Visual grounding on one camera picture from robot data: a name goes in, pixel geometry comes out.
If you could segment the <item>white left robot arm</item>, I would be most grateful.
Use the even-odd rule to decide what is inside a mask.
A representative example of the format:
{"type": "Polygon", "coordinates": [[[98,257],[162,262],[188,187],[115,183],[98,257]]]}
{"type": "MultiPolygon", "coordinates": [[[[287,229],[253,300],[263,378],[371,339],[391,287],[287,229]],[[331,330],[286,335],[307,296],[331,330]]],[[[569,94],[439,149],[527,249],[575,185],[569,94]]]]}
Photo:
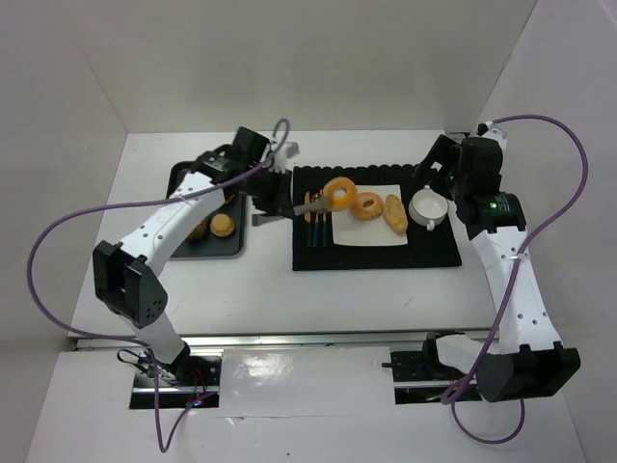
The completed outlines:
{"type": "Polygon", "coordinates": [[[220,209],[226,192],[257,200],[268,214],[290,217],[291,173],[297,143],[239,127],[231,143],[195,159],[180,184],[135,231],[93,251],[94,293],[121,318],[151,358],[178,376],[196,364],[188,344],[165,314],[168,294],[159,281],[168,260],[203,219],[220,209]]]}

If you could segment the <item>black placemat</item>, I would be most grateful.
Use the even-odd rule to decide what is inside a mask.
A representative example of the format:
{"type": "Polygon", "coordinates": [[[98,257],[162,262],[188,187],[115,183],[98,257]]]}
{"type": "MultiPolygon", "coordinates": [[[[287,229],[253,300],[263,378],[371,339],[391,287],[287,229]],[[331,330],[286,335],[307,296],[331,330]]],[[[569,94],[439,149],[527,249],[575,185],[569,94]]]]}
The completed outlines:
{"type": "MultiPolygon", "coordinates": [[[[297,167],[293,171],[293,203],[301,204],[305,193],[315,193],[335,177],[348,177],[356,185],[394,185],[401,188],[402,200],[412,198],[409,181],[415,167],[411,164],[369,165],[367,167],[297,167]]],[[[300,216],[293,220],[292,269],[299,271],[429,269],[462,265],[450,221],[445,219],[434,231],[416,223],[407,230],[408,244],[391,247],[352,247],[329,244],[316,249],[307,247],[307,223],[300,216]]]]}

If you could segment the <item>metal rail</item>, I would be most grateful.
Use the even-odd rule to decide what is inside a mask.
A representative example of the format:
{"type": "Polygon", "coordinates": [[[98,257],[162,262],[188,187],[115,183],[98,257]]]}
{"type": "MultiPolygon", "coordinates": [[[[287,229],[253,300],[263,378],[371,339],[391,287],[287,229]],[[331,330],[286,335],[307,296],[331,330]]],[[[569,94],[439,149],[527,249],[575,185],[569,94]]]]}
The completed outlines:
{"type": "Polygon", "coordinates": [[[312,334],[275,334],[254,336],[184,337],[191,348],[329,346],[356,344],[416,344],[427,336],[425,331],[331,332],[312,334]]]}

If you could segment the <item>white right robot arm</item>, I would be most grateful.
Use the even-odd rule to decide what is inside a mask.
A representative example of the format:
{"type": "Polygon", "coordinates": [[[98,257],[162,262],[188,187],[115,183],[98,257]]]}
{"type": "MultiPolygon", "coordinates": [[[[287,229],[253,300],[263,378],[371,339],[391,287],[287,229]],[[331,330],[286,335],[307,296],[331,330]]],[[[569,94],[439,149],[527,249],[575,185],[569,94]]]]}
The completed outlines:
{"type": "Polygon", "coordinates": [[[550,321],[528,253],[527,231],[516,195],[501,191],[503,151],[498,141],[438,137],[416,165],[412,184],[451,200],[480,257],[496,308],[485,341],[458,331],[427,335],[429,369],[462,373],[443,402],[474,382],[483,399],[501,402],[555,395],[579,370],[574,347],[564,346],[550,321]]]}

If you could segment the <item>metal tongs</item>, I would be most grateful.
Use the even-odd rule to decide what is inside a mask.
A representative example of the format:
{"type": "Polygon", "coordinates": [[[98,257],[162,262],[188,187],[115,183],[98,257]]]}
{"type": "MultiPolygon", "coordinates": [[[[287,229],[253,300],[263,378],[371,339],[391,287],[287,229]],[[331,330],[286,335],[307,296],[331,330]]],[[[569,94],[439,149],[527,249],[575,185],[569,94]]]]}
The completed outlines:
{"type": "Polygon", "coordinates": [[[281,219],[293,219],[297,216],[309,213],[331,212],[334,209],[333,200],[327,196],[313,195],[306,204],[298,205],[272,205],[259,213],[253,213],[251,224],[253,227],[260,227],[281,219]]]}

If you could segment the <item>dark grey serving tray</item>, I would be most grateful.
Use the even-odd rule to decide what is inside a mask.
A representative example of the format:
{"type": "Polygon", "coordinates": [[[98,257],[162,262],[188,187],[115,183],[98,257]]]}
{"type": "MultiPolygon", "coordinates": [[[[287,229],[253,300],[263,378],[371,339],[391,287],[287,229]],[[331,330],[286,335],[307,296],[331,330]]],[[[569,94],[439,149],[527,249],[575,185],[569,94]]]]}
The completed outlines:
{"type": "Polygon", "coordinates": [[[217,237],[208,231],[204,238],[188,240],[187,238],[176,248],[172,259],[231,259],[240,254],[245,242],[247,222],[247,198],[245,195],[234,195],[226,192],[226,203],[217,211],[229,215],[235,222],[235,230],[228,237],[217,237]]]}

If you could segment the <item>glazed ring donut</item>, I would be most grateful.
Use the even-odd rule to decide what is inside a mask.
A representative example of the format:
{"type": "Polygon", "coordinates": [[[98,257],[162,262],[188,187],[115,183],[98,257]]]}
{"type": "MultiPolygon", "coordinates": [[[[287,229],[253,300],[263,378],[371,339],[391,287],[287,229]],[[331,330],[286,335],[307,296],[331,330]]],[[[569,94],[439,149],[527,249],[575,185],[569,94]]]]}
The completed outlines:
{"type": "Polygon", "coordinates": [[[356,199],[357,186],[348,177],[335,177],[324,185],[322,196],[329,210],[341,211],[356,199]]]}
{"type": "Polygon", "coordinates": [[[370,221],[380,217],[383,209],[384,203],[382,198],[373,192],[357,194],[349,207],[352,216],[360,221],[370,221]]]}

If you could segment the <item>white square plate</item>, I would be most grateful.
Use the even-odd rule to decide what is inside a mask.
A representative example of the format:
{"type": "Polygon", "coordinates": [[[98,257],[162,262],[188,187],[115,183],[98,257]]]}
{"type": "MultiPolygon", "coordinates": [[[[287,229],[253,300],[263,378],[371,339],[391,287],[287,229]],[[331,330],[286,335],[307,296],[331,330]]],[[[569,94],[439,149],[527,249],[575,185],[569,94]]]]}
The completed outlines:
{"type": "Polygon", "coordinates": [[[335,245],[391,247],[408,244],[407,234],[394,232],[382,216],[360,221],[348,209],[332,213],[332,229],[335,245]]]}

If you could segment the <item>long golden bread loaf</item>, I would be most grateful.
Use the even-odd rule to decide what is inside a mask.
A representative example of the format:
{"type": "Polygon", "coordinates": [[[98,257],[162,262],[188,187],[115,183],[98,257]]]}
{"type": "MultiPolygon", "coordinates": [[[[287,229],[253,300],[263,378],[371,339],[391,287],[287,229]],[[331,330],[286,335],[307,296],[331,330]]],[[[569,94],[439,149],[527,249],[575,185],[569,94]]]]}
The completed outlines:
{"type": "Polygon", "coordinates": [[[402,201],[397,196],[387,195],[384,203],[383,217],[394,233],[403,235],[407,232],[409,226],[407,212],[402,201]]]}

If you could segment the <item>dark brown bread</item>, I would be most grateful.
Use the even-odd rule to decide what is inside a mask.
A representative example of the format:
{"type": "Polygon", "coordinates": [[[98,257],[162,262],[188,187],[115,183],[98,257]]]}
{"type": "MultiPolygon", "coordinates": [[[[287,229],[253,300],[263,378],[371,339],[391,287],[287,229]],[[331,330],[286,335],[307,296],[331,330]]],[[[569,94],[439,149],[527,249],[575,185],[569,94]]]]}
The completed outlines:
{"type": "Polygon", "coordinates": [[[208,231],[208,223],[201,222],[199,223],[187,236],[188,240],[199,240],[205,237],[208,231]]]}

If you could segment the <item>round yellow bun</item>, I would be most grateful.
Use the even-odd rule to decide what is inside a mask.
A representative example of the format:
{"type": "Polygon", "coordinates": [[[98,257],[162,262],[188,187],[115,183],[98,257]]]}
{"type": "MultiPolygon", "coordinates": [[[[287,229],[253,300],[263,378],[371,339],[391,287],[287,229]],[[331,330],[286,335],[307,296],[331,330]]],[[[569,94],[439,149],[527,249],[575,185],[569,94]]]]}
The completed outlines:
{"type": "Polygon", "coordinates": [[[228,237],[234,230],[234,220],[225,213],[216,214],[210,220],[210,231],[217,237],[228,237]]]}

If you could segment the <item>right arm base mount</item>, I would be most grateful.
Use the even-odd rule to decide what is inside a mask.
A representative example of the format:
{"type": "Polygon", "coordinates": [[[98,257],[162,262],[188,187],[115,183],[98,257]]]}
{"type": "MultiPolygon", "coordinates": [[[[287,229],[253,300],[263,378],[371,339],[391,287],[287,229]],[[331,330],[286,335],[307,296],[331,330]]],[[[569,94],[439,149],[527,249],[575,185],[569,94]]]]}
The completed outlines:
{"type": "Polygon", "coordinates": [[[393,381],[394,403],[440,404],[447,387],[462,379],[464,374],[450,367],[438,365],[423,346],[396,348],[389,359],[381,363],[393,381]]]}

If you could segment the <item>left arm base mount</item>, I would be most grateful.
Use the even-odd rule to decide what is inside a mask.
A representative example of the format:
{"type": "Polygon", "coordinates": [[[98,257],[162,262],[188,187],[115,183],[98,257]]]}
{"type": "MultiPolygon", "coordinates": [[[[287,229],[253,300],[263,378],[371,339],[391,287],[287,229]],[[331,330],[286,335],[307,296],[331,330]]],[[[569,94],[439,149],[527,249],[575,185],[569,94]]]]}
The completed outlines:
{"type": "MultiPolygon", "coordinates": [[[[152,410],[154,408],[154,371],[149,355],[135,349],[120,349],[117,360],[133,367],[129,408],[152,410]]],[[[182,409],[191,403],[193,409],[219,407],[222,352],[210,351],[201,356],[195,367],[189,367],[180,377],[164,368],[159,369],[159,406],[161,409],[182,409]]]]}

